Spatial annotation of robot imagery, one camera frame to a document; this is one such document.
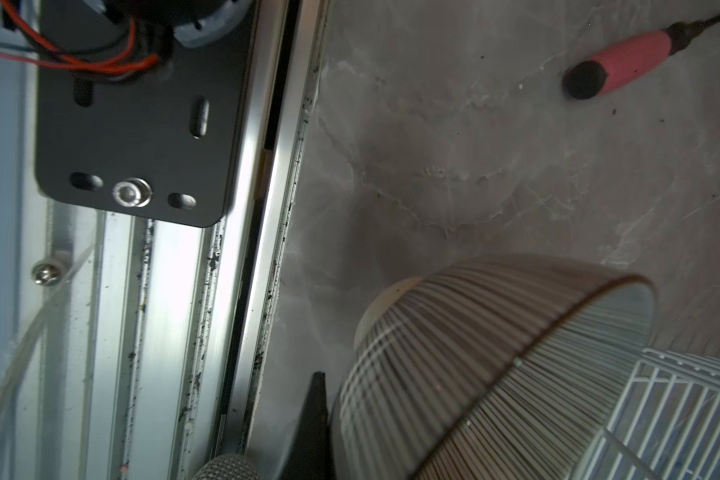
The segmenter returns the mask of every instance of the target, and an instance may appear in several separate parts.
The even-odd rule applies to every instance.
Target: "metal frame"
[[[33,17],[31,2],[26,2],[23,9],[26,18]],[[16,34],[0,28],[0,42],[16,41]],[[18,332],[24,331],[26,322],[32,319],[42,303],[42,295],[26,274],[30,268],[26,266],[28,250],[39,251],[42,255],[45,248],[42,241],[45,230],[43,199],[34,199],[33,203],[24,193],[28,186],[26,160],[31,159],[29,152],[34,144],[35,72],[33,67],[0,60],[0,382],[6,367],[7,351],[14,347],[10,341]],[[21,224],[22,211],[33,208],[29,225]],[[33,238],[34,242],[29,246],[24,241],[28,232],[32,235],[39,233],[41,240]],[[27,398],[25,393],[16,399],[16,403],[22,405]],[[36,411],[24,410],[24,414],[30,424],[38,424]],[[7,423],[12,427],[17,420],[11,416]],[[21,454],[22,446],[32,442],[33,439],[26,439],[17,444],[12,436],[5,439],[6,455],[1,464],[5,478],[11,470],[16,470],[12,468],[11,460]],[[31,456],[22,458],[29,462],[33,459]]]
[[[100,228],[100,282],[90,410],[87,480],[107,480],[120,468],[126,430],[123,414],[130,397],[136,324],[140,320],[146,221],[123,214],[107,214]]]
[[[250,74],[242,128],[236,184],[227,216],[218,225],[217,258],[212,312],[200,331],[205,360],[195,366],[200,388],[191,399],[194,408],[191,435],[185,440],[180,471],[192,475],[211,456],[220,427],[219,403],[230,351],[232,324],[238,297],[242,294],[242,266],[250,235],[253,195],[258,181],[259,161],[269,115],[277,55],[282,41],[286,0],[259,3],[251,53]]]
[[[709,480],[719,461],[720,359],[646,349],[571,478]]]
[[[296,192],[308,119],[317,96],[318,66],[330,5],[329,0],[302,0],[298,12],[240,352],[223,429],[226,452],[245,447],[250,418],[255,414],[254,399],[259,391],[258,376],[262,368],[256,359],[265,356],[270,325],[266,312],[271,312],[276,302],[279,258],[286,238],[289,205]]]
[[[302,2],[269,179],[265,242],[256,250],[256,282],[263,283],[249,293],[241,287],[243,264],[287,4],[255,4],[233,195],[228,214],[210,228],[97,213],[43,197],[33,175],[38,72],[22,66],[28,110],[20,132],[19,333],[48,298],[27,275],[31,266],[48,255],[71,262],[89,245],[96,248],[60,310],[71,327],[63,338],[39,341],[18,392],[8,449],[12,478],[188,478],[212,455],[224,427],[220,400],[229,356],[238,354],[230,351],[235,308],[240,296],[261,302],[258,312],[266,300],[260,289],[278,247],[273,232],[280,235],[283,206],[292,196],[302,100],[325,14],[320,0]],[[244,328],[243,365],[261,348],[260,327],[251,321]],[[241,369],[236,383],[248,387],[250,381]],[[247,400],[248,393],[237,395]]]

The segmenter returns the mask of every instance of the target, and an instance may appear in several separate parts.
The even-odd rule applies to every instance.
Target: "slotted hole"
[[[94,192],[104,186],[104,181],[96,175],[75,172],[70,175],[70,183],[78,190]]]
[[[75,78],[72,81],[72,99],[83,108],[94,104],[94,82]]]
[[[202,138],[208,130],[208,113],[210,103],[202,95],[197,95],[192,100],[190,110],[190,133],[194,138]]]
[[[179,210],[192,210],[197,205],[197,200],[192,195],[171,194],[168,196],[168,205]]]

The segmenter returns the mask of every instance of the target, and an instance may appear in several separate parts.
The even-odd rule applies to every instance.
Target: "pink screwdriver handle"
[[[672,39],[659,30],[632,37],[595,54],[590,60],[603,65],[608,74],[600,94],[650,72],[670,56],[671,49]]]

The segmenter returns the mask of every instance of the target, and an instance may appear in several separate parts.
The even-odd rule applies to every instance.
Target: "marble surface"
[[[270,478],[309,375],[333,396],[384,287],[492,252],[658,285],[653,345],[720,356],[720,25],[611,94],[562,73],[720,0],[336,0],[249,455]]]

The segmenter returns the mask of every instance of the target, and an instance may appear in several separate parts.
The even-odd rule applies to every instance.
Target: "mounting plate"
[[[230,196],[252,17],[253,8],[234,32],[205,47],[174,42],[171,63],[161,71],[133,83],[96,84],[89,107],[74,102],[68,72],[42,68],[35,176],[43,192],[68,204],[177,224],[217,222]],[[80,0],[44,2],[40,24],[65,48],[118,33]],[[207,114],[206,124],[198,112]],[[151,187],[144,206],[115,201],[113,187],[132,178]]]

